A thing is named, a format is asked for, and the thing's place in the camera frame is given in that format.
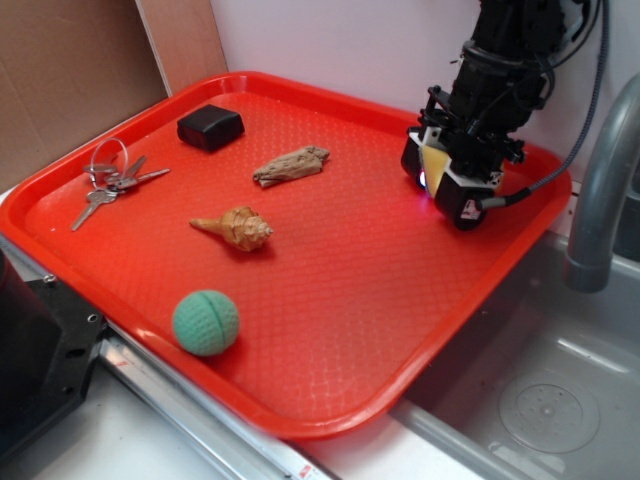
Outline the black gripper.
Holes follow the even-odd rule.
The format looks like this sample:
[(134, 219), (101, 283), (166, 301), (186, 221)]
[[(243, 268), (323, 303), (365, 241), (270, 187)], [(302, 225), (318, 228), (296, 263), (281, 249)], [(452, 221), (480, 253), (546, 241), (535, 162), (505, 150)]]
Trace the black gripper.
[[(420, 189), (425, 189), (422, 146), (446, 151), (453, 173), (469, 180), (489, 182), (501, 172), (503, 164), (524, 161), (524, 142), (510, 137), (521, 115), (502, 94), (495, 98), (473, 98), (464, 104), (458, 93), (448, 93), (436, 85), (428, 89), (426, 105), (417, 124), (407, 129), (401, 167)], [(436, 208), (458, 230), (472, 230), (484, 220), (486, 212), (476, 206), (488, 198), (488, 189), (459, 185), (444, 174), (435, 196)]]

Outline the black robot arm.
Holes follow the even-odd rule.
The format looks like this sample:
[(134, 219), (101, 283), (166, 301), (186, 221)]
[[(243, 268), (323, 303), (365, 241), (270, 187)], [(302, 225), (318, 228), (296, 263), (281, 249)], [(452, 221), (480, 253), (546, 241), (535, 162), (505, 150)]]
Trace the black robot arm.
[(588, 39), (600, 1), (483, 1), (450, 91), (435, 85), (407, 131), (401, 165), (457, 229), (529, 196), (499, 190), (506, 164), (525, 159), (512, 138), (555, 88), (555, 70)]

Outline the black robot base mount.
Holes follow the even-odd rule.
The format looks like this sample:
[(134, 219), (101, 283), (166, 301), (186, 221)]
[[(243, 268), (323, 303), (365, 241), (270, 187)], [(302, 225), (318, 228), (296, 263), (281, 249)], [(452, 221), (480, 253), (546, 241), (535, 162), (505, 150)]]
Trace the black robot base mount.
[(1, 256), (1, 460), (81, 405), (105, 319), (60, 280), (25, 281)]

